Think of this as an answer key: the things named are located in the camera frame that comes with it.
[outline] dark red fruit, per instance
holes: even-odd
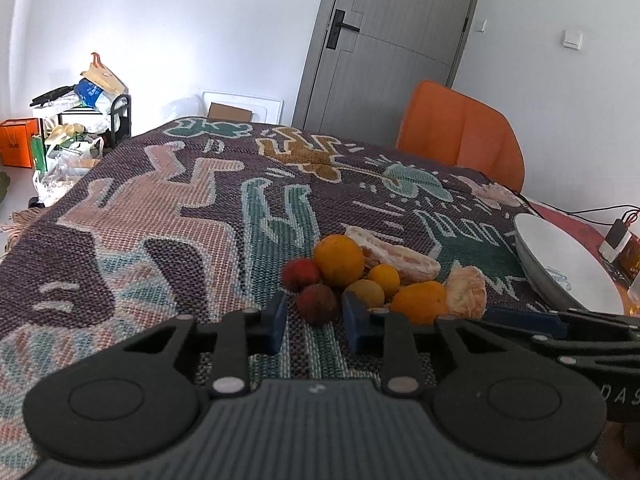
[[[291,292],[316,283],[320,283],[320,269],[309,258],[297,258],[282,267],[282,285]]]
[[[338,314],[335,294],[326,285],[310,285],[296,298],[300,316],[311,326],[322,326]]]

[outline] white bowl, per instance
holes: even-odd
[[[577,240],[539,216],[521,213],[514,223],[522,269],[551,308],[625,313],[613,280]]]

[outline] brown paper bag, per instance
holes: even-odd
[[[94,56],[94,60],[89,65],[89,70],[80,75],[98,85],[105,92],[116,95],[124,94],[124,85],[111,70],[102,64],[100,55],[92,52],[92,56]]]

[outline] black circular cap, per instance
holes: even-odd
[[[41,454],[107,465],[151,456],[182,437],[200,411],[195,387],[161,354],[96,354],[41,380],[24,423]]]
[[[607,413],[591,381],[528,351],[469,354],[435,389],[433,411],[473,453],[529,464],[587,451]]]
[[[135,412],[145,399],[142,388],[125,379],[98,379],[71,392],[69,406],[90,420],[117,420]]]
[[[558,390],[536,379],[505,379],[488,391],[489,405],[501,415],[516,420],[538,420],[554,414],[560,407]]]

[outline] wall switch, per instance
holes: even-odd
[[[566,30],[564,32],[564,38],[562,39],[562,45],[567,48],[580,50],[582,48],[582,33],[579,30]]]

